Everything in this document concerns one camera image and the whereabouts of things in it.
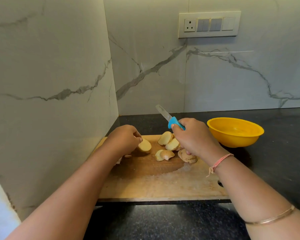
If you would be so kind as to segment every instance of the black granite countertop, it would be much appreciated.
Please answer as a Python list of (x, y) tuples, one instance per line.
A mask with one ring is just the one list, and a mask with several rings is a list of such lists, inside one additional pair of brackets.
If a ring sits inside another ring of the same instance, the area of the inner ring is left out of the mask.
[[(228, 149), (300, 209), (300, 108), (173, 114), (207, 122), (234, 117), (261, 125), (265, 134), (246, 148)], [(134, 125), (143, 135), (162, 134), (160, 114), (120, 116), (109, 132)], [(84, 239), (249, 239), (241, 218), (220, 201), (108, 203), (92, 214)]]

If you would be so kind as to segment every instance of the kitchen knife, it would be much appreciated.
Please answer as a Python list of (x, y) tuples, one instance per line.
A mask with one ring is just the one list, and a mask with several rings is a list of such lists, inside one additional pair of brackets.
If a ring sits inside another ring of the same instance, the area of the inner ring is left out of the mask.
[(163, 117), (166, 118), (166, 120), (169, 122), (168, 123), (168, 128), (171, 129), (172, 124), (177, 124), (182, 130), (186, 130), (186, 128), (179, 123), (176, 117), (172, 117), (167, 111), (164, 110), (159, 104), (155, 106), (156, 109), (162, 114)]

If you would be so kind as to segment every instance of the marble backsplash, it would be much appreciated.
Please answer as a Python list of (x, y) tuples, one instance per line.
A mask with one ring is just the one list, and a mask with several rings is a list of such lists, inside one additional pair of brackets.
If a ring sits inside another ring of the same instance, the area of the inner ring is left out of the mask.
[[(104, 0), (119, 114), (300, 107), (300, 0)], [(178, 39), (179, 13), (242, 11)]]
[(103, 0), (0, 0), (0, 184), (21, 220), (117, 117)]

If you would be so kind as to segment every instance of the plastic bowl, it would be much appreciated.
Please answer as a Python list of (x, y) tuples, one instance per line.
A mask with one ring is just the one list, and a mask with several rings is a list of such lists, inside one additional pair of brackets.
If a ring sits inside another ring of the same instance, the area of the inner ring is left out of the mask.
[(236, 118), (214, 118), (207, 125), (217, 141), (230, 148), (252, 145), (265, 132), (260, 125)]

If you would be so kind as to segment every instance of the left hand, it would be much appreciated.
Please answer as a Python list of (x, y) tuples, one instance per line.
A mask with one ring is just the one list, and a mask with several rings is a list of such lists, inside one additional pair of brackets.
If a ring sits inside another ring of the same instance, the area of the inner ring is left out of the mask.
[(102, 147), (121, 157), (130, 154), (140, 142), (142, 138), (137, 129), (132, 125), (123, 125), (109, 134)]

